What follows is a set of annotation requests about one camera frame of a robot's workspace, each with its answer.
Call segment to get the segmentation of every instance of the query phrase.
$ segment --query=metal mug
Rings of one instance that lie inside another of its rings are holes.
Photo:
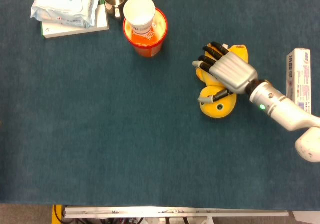
[[[117,20],[124,17],[124,5],[126,0],[104,0],[106,12]]]

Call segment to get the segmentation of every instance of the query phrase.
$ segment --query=yellow object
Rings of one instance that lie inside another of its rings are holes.
[[[200,97],[208,97],[215,95],[217,92],[225,89],[224,86],[210,85],[204,88]],[[214,103],[200,103],[201,111],[211,118],[224,118],[228,116],[235,108],[237,102],[237,94],[229,95]]]
[[[62,205],[56,205],[52,206],[52,224],[61,224],[60,221],[56,218],[55,214],[55,209],[56,209],[56,214],[60,220],[62,219]]]
[[[208,44],[208,47],[219,52],[210,44]],[[245,45],[233,45],[228,50],[237,54],[245,62],[249,62],[248,50]],[[205,55],[211,59],[214,59],[208,52],[205,52]],[[207,87],[204,88],[200,93],[201,98],[214,96],[225,88],[225,86],[221,82],[219,82],[215,77],[205,72],[204,70],[197,68],[195,70],[195,73],[197,77],[207,85]],[[215,103],[200,103],[200,109],[204,114],[211,118],[224,118],[233,111],[236,103],[237,94],[232,94],[225,98],[222,98],[219,101],[216,101]]]

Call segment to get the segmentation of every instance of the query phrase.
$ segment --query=wet wipes package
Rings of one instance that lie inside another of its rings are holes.
[[[99,0],[35,0],[31,18],[40,22],[89,28],[96,25]]]

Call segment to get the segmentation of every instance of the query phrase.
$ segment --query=yellow toy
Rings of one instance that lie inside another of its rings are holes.
[[[218,53],[220,53],[214,46],[211,44],[207,45],[211,49],[214,49]],[[241,59],[245,62],[249,62],[249,55],[248,50],[245,45],[233,45],[231,48],[228,49],[230,52],[237,54]],[[207,51],[205,52],[205,56],[211,59],[214,59]],[[216,95],[218,92],[225,89],[225,86],[219,82],[216,78],[214,78],[209,73],[205,72],[204,70],[197,68],[195,71],[197,77],[203,81],[207,87],[205,87],[201,93],[200,98],[207,98],[210,96]],[[224,118],[228,116],[236,106],[237,102],[237,94],[228,95],[214,103],[203,103],[200,102],[200,109],[201,111],[211,118]]]

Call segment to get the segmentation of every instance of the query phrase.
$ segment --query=cardboard box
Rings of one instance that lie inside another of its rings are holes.
[[[76,26],[61,25],[58,23],[41,23],[41,34],[44,38],[56,38],[82,33],[92,33],[109,30],[108,18],[106,14],[105,1],[100,0],[95,11],[95,26],[81,28]]]
[[[311,53],[294,49],[286,56],[286,95],[311,114]]]

